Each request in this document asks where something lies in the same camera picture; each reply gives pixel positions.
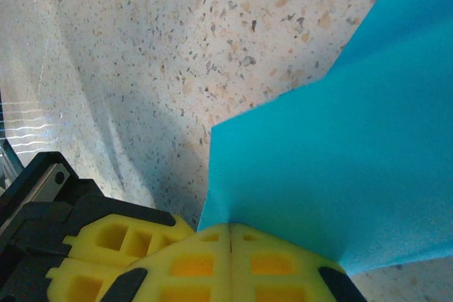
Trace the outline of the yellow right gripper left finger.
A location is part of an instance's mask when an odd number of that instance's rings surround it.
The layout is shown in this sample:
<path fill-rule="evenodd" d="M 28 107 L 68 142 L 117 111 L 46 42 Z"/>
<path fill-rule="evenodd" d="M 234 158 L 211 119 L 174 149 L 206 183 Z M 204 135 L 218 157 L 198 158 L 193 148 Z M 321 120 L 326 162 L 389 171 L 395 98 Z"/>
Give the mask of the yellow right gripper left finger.
<path fill-rule="evenodd" d="M 130 264 L 102 301 L 230 301 L 231 239 L 225 223 Z"/>

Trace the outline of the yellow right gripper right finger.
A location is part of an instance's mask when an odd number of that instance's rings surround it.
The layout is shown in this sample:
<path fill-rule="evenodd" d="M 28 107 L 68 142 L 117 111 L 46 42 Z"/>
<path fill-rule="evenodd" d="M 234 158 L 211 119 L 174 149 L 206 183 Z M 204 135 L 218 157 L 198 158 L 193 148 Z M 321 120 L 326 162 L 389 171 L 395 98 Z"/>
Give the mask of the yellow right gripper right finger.
<path fill-rule="evenodd" d="M 229 225 L 232 301 L 365 301 L 336 262 L 249 226 Z"/>

